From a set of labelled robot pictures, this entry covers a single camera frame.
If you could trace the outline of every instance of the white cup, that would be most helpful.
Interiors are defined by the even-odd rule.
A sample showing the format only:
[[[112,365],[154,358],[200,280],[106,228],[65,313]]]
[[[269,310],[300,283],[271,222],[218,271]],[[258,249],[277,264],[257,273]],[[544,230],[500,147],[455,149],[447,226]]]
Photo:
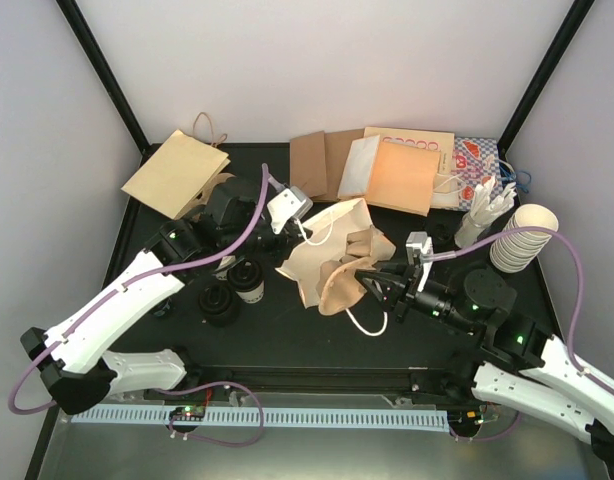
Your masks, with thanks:
[[[503,231],[519,227],[543,227],[558,230],[558,219],[542,205],[522,205],[509,219]],[[489,258],[496,268],[506,273],[523,270],[549,242],[551,235],[527,231],[499,238],[492,245]]]

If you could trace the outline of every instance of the gray wall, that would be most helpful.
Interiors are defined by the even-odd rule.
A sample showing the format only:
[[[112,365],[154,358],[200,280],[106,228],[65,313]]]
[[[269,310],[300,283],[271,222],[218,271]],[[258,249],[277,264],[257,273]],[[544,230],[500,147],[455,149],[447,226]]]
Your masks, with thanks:
[[[366,125],[497,137],[571,2],[78,3],[152,141],[205,110],[230,141],[270,142]]]
[[[99,290],[138,151],[54,2],[0,2],[0,479],[21,479],[44,415],[6,397],[18,337]],[[21,406],[47,401],[34,378]]]
[[[509,158],[534,177],[525,201],[551,208],[582,254],[576,351],[614,377],[614,0],[592,7]],[[541,262],[567,330],[574,270],[566,250],[551,243]]]

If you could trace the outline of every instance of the white paper bag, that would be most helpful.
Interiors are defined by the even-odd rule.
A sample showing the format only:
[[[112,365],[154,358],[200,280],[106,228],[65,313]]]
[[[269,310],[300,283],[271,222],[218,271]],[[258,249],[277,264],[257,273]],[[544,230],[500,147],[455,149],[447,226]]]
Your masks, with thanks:
[[[366,230],[372,225],[367,203],[362,198],[339,202],[314,215],[303,225],[313,234],[310,240],[319,242],[329,232],[333,218],[333,230],[329,239],[319,246],[301,243],[289,258],[276,270],[298,283],[300,298],[307,307],[318,305],[320,297],[316,284],[320,278],[320,266],[327,260],[340,260],[347,248],[347,235]]]

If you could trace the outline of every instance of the black table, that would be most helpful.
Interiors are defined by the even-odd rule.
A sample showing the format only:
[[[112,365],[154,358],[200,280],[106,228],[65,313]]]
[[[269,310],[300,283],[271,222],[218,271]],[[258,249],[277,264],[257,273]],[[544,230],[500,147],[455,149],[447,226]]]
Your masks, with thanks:
[[[229,153],[232,163],[228,171],[235,175],[260,182],[260,165],[265,162],[277,179],[289,178],[287,144],[221,148]],[[326,206],[316,204],[313,212]],[[374,224],[397,246],[395,258],[405,258],[405,239],[411,231],[426,229],[431,233],[443,225],[453,232],[462,215],[432,210],[424,218],[378,207],[370,207],[370,212]],[[494,230],[501,229],[507,218],[499,219]],[[125,217],[108,278],[118,275],[166,220],[134,201]],[[460,269],[485,262],[487,256],[485,248],[466,258],[436,263],[431,278],[445,283]],[[524,271],[508,276],[507,281],[518,291],[517,310],[557,332],[538,263],[534,261]],[[204,378],[232,379],[257,390],[387,394],[410,391],[412,371],[443,368],[456,350],[473,344],[471,337],[450,335],[431,318],[414,312],[403,324],[390,321],[380,337],[365,336],[344,313],[323,317],[316,308],[305,309],[297,285],[270,266],[265,267],[263,300],[244,305],[235,324],[215,328],[201,321],[196,303],[201,285],[202,281],[193,282],[173,296],[175,312],[168,318],[146,315],[112,350],[149,352],[182,346],[202,366]],[[368,330],[381,327],[381,310],[369,295],[353,311]]]

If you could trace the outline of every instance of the black metal frame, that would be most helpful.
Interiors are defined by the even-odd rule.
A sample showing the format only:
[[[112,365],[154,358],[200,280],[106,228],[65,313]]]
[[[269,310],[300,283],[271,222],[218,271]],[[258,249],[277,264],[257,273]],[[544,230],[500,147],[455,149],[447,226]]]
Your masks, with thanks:
[[[118,84],[114,73],[107,63],[105,56],[103,55],[102,50],[98,46],[98,42],[96,41],[92,31],[87,25],[87,21],[85,20],[80,8],[76,0],[56,0],[56,3],[62,10],[65,19],[69,23],[71,29],[73,30],[76,38],[81,44],[85,54],[89,58],[96,74],[98,75],[101,83],[105,87],[105,90],[109,94],[111,101],[113,102],[118,114],[121,116],[127,130],[132,136],[134,142],[138,150],[142,154],[142,162],[145,162],[149,156],[156,150],[158,145],[151,145],[145,136],[136,116],[134,115],[129,102],[127,101],[120,85]],[[534,104],[536,103],[540,93],[543,88],[547,84],[549,78],[552,73],[556,69],[558,62],[562,58],[563,54],[567,50],[571,40],[574,35],[578,31],[578,28],[582,24],[585,16],[587,15],[589,9],[592,7],[594,0],[574,0],[572,3],[567,16],[565,17],[563,23],[561,24],[556,36],[554,37],[549,49],[547,50],[545,56],[543,57],[540,66],[536,70],[531,82],[529,83],[520,103],[516,107],[514,114],[512,115],[505,131],[503,132],[500,140],[498,141],[498,149],[501,153],[501,156],[504,158],[506,152],[509,150],[512,142],[516,138],[518,132],[520,131],[523,123],[527,119],[527,116],[531,112]],[[123,217],[123,221],[120,227],[120,232],[114,247],[114,251],[112,253],[111,262],[109,268],[107,270],[107,274],[105,276],[104,284],[107,285],[116,275],[116,272],[120,268],[120,262],[124,256],[127,240],[131,234],[131,230],[138,215],[139,204],[135,199],[130,199],[127,205],[127,209],[125,211],[125,215]],[[542,276],[542,272],[539,275],[543,280],[541,287],[543,292],[545,293],[545,297],[549,298],[547,294],[547,286],[544,283],[544,277]],[[549,308],[552,313],[552,317],[555,319],[555,311],[553,310],[553,305],[549,305]],[[43,423],[40,435],[38,437],[38,442],[36,444],[36,448],[32,455],[29,468],[27,470],[27,474],[25,476],[26,480],[33,480],[38,478],[42,463],[43,457],[47,450],[47,446],[49,444],[49,439],[51,438],[51,433],[53,431],[53,426],[58,418],[58,409],[52,408],[49,410],[45,417],[45,421]],[[614,480],[614,469],[608,469],[609,476],[611,480]]]

